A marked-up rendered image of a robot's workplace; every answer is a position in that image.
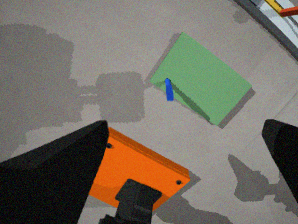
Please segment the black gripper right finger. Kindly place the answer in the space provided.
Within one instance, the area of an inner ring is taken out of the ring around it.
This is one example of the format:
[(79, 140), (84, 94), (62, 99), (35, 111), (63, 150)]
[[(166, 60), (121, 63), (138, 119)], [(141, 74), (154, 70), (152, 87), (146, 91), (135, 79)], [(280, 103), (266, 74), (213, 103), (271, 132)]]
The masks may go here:
[(266, 120), (262, 137), (267, 151), (271, 153), (274, 163), (298, 202), (298, 128), (283, 121)]

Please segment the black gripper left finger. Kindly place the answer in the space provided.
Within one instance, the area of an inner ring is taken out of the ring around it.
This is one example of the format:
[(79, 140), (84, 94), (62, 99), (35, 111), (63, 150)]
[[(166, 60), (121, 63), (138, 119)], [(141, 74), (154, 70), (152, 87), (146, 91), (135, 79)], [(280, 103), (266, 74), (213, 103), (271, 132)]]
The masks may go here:
[(0, 163), (0, 224), (77, 224), (108, 137), (98, 120)]

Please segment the blue pin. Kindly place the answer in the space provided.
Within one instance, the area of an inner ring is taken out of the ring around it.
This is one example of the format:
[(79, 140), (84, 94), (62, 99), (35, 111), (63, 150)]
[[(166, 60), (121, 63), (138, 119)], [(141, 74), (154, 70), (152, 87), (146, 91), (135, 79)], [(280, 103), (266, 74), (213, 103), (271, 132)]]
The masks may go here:
[(166, 97), (168, 97), (168, 100), (174, 100), (173, 87), (172, 87), (172, 83), (170, 83), (169, 77), (166, 77), (165, 83), (166, 83)]

